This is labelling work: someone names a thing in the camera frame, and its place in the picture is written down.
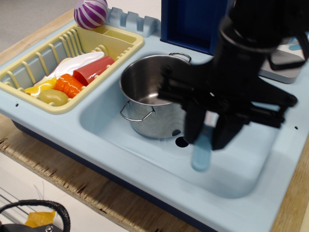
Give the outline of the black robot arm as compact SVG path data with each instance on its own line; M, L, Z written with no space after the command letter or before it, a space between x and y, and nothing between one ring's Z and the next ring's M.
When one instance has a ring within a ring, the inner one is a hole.
M214 150L224 148L250 122L279 128L297 98L258 74L265 61L275 71L303 66L303 61L274 63L271 55L283 39L296 37L308 59L308 30L306 0L238 0L220 24L209 62L162 66L159 98L179 103L186 111L185 140L197 140L208 111L219 116L211 139Z

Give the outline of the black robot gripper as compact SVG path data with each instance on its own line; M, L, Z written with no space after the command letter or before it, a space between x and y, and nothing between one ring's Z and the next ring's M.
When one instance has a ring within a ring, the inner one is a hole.
M213 150L225 148L249 122L281 126L297 98L258 76L266 57L266 50L220 42L206 63L162 67L159 97L184 106L184 138L189 144L198 138L206 111L219 115Z

